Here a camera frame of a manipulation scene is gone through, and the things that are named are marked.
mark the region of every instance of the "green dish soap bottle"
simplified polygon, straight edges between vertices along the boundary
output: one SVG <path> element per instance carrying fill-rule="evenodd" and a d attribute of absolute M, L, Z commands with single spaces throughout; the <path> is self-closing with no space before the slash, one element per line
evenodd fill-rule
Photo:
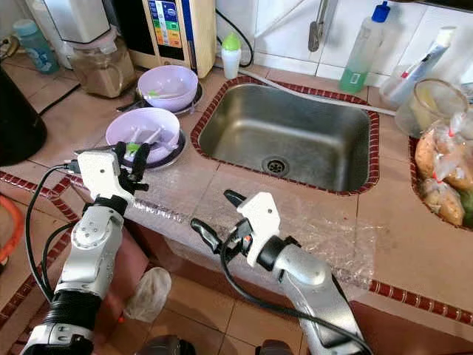
<path fill-rule="evenodd" d="M 384 27 L 390 7 L 387 1 L 376 6 L 371 17 L 366 17 L 361 24 L 360 32 L 356 37 L 352 52 L 348 58 L 347 66 L 338 87 L 349 93 L 359 92 L 363 89 L 371 65 L 375 60 L 376 52 L 384 39 Z"/>

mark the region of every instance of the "faucet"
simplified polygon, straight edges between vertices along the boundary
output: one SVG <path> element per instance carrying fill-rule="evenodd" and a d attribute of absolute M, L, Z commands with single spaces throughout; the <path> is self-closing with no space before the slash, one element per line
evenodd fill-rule
<path fill-rule="evenodd" d="M 315 52 L 320 46 L 320 41 L 324 35 L 324 19 L 325 12 L 329 0 L 320 0 L 319 10 L 317 11 L 317 19 L 310 23 L 309 29 L 309 51 Z"/>

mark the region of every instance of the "green bottle cap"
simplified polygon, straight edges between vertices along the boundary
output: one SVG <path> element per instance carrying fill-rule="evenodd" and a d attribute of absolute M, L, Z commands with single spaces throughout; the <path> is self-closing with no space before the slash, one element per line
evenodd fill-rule
<path fill-rule="evenodd" d="M 224 50 L 239 50 L 240 47 L 241 44 L 235 32 L 227 35 L 222 42 L 222 48 Z"/>

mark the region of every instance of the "purple bowl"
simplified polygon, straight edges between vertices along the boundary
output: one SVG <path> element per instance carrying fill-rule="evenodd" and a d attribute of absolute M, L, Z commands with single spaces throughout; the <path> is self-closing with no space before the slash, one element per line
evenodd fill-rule
<path fill-rule="evenodd" d="M 159 95 L 178 95 L 173 98 L 145 98 L 153 107 L 176 112 L 192 102 L 198 82 L 197 75 L 186 67 L 163 65 L 143 73 L 138 80 L 138 90 L 143 96 L 147 96 L 150 91 Z"/>
<path fill-rule="evenodd" d="M 159 127 L 163 129 L 160 134 L 162 142 L 173 146 L 179 139 L 180 123 L 172 112 L 145 107 L 125 112 L 111 122 L 105 133 L 106 142 L 110 145 L 119 141 L 128 143 L 133 134 L 133 127 L 140 127 L 143 130 L 137 139 L 138 143 L 144 142 Z M 146 162 L 148 164 L 156 163 L 171 153 L 172 151 L 164 146 L 158 146 L 150 151 Z"/>

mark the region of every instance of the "black kettle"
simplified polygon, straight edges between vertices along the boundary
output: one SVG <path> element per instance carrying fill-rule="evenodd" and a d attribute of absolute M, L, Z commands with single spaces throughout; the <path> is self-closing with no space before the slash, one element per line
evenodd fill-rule
<path fill-rule="evenodd" d="M 44 144 L 46 126 L 0 67 L 0 166 L 19 163 Z"/>

